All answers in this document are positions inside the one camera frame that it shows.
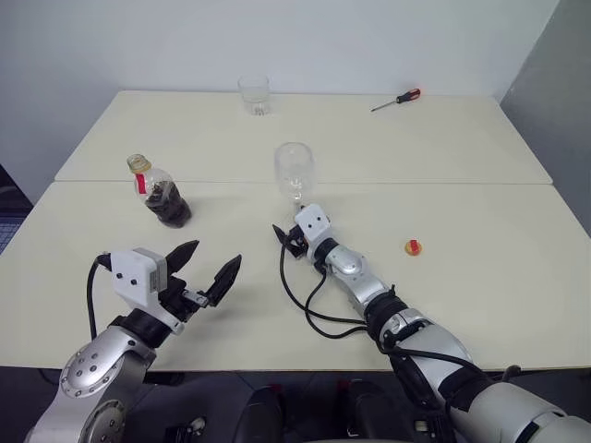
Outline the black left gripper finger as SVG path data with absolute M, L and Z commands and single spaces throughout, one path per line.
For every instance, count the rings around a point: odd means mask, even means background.
M 180 271 L 192 258 L 197 247 L 199 240 L 191 240 L 177 246 L 172 250 L 166 257 L 167 275 L 172 276 L 173 274 Z
M 242 256 L 237 255 L 226 262 L 214 277 L 213 284 L 205 292 L 208 306 L 217 306 L 234 285 L 240 271 Z

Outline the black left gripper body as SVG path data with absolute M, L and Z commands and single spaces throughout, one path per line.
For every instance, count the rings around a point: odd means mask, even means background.
M 193 315 L 210 304 L 203 291 L 194 292 L 187 283 L 175 276 L 167 279 L 167 286 L 158 293 L 160 305 L 177 320 L 187 323 Z

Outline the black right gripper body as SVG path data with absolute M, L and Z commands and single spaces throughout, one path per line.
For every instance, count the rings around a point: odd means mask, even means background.
M 305 239 L 302 229 L 299 226 L 293 227 L 284 236 L 282 244 L 294 258 L 305 256 L 308 252 L 308 243 Z

